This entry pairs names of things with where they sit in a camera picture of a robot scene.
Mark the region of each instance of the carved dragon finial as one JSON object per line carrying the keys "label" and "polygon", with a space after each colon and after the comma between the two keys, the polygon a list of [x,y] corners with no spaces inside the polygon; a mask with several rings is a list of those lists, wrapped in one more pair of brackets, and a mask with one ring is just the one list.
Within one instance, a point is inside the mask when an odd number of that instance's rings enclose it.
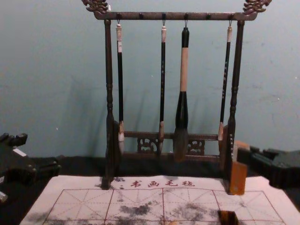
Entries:
{"label": "carved dragon finial", "polygon": [[263,6],[268,6],[272,0],[246,0],[246,3],[244,3],[244,14],[250,15],[252,13],[262,13],[266,11]]}
{"label": "carved dragon finial", "polygon": [[98,12],[100,14],[106,14],[108,7],[106,0],[82,0],[83,4],[85,6],[90,5],[89,7],[86,7],[86,9],[90,12]]}

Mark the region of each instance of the carved wooden panel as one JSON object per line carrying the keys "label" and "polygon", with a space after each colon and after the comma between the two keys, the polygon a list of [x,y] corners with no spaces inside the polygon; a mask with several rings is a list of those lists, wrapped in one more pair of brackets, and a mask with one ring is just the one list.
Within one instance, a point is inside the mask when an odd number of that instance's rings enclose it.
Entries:
{"label": "carved wooden panel", "polygon": [[158,150],[158,139],[138,138],[138,153],[154,153]]}
{"label": "carved wooden panel", "polygon": [[268,6],[272,0],[246,0],[246,3],[244,3],[244,14],[250,15],[253,13],[262,13],[266,11],[263,6]]}
{"label": "carved wooden panel", "polygon": [[89,5],[88,7],[86,7],[86,9],[90,12],[96,12],[100,14],[107,13],[108,4],[106,0],[82,0],[82,2],[85,6]]}
{"label": "carved wooden panel", "polygon": [[204,156],[205,140],[191,139],[187,145],[187,155]]}

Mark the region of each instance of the ink stain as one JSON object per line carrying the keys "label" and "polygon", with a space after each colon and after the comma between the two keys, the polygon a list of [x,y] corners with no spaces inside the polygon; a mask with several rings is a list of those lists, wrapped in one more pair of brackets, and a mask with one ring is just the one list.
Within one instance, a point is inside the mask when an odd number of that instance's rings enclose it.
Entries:
{"label": "ink stain", "polygon": [[130,217],[146,215],[151,210],[149,205],[149,203],[141,205],[139,207],[128,207],[122,205],[120,207],[120,211],[129,214]]}
{"label": "ink stain", "polygon": [[246,207],[246,205],[243,202],[240,203],[240,206],[243,207],[243,208]]}
{"label": "ink stain", "polygon": [[116,217],[115,225],[147,225],[146,220],[129,220],[127,217]]}
{"label": "ink stain", "polygon": [[30,222],[34,222],[34,224],[38,224],[44,222],[49,213],[32,213],[27,216],[27,220]]}
{"label": "ink stain", "polygon": [[[98,185],[95,185],[95,187],[101,188],[101,183]],[[116,189],[113,185],[111,185],[111,187],[109,188],[110,190]]]}
{"label": "ink stain", "polygon": [[164,188],[164,195],[169,193],[169,192],[172,192],[172,189],[171,188]]}
{"label": "ink stain", "polygon": [[47,221],[47,225],[65,225],[67,221],[65,220],[55,220],[55,221]]}
{"label": "ink stain", "polygon": [[115,177],[114,180],[116,182],[124,182],[125,181],[122,177]]}
{"label": "ink stain", "polygon": [[201,221],[205,214],[216,215],[216,210],[207,209],[205,207],[199,207],[193,203],[187,203],[174,209],[173,216],[177,218],[183,218],[190,221]]}

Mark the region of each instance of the brush handle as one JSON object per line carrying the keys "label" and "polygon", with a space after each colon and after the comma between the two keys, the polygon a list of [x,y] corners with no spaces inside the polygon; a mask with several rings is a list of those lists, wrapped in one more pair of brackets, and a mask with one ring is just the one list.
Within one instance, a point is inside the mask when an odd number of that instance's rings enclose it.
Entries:
{"label": "brush handle", "polygon": [[122,65],[122,27],[117,24],[118,79],[119,79],[119,121],[123,121],[123,65]]}
{"label": "brush handle", "polygon": [[117,24],[117,51],[118,51],[118,80],[119,80],[119,149],[121,154],[124,152],[124,122],[123,122],[123,65],[122,65],[122,27]]}
{"label": "brush handle", "polygon": [[158,142],[159,149],[157,153],[160,155],[163,149],[164,142],[164,109],[165,109],[165,39],[167,35],[167,29],[165,26],[161,28],[161,80],[160,80],[160,117],[159,117],[159,133]]}
{"label": "brush handle", "polygon": [[176,111],[176,128],[188,128],[188,100],[187,100],[187,78],[188,78],[188,41],[189,31],[185,27],[182,31],[181,44],[181,67],[180,67],[180,93]]}
{"label": "brush handle", "polygon": [[226,56],[225,56],[225,68],[224,68],[224,78],[223,78],[223,90],[222,90],[221,114],[220,114],[220,125],[219,125],[219,133],[218,133],[218,140],[219,141],[223,140],[223,122],[224,122],[227,75],[228,75],[228,65],[229,65],[230,44],[231,44],[232,33],[233,33],[232,27],[228,27]]}
{"label": "brush handle", "polygon": [[161,81],[160,81],[160,118],[159,121],[164,121],[165,107],[165,39],[167,29],[165,26],[161,29]]}

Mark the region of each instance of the black table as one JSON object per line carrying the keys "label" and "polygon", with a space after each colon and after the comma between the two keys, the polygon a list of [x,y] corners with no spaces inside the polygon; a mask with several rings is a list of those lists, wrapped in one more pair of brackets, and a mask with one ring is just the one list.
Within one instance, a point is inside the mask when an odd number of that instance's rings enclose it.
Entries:
{"label": "black table", "polygon": [[[61,175],[71,176],[102,176],[105,171],[104,158],[91,157],[63,157],[60,159],[62,166]],[[121,163],[118,176],[143,176],[168,175],[189,177],[221,178],[222,174],[218,164],[210,162],[183,162],[161,163],[156,160],[132,161],[124,159]],[[257,176],[248,171],[248,177]],[[40,180],[30,187],[18,183],[1,186],[1,191],[8,195],[7,202],[0,206],[0,225],[18,225],[26,216],[34,202],[37,200],[49,180]],[[285,190],[291,201],[300,209],[300,188]]]}

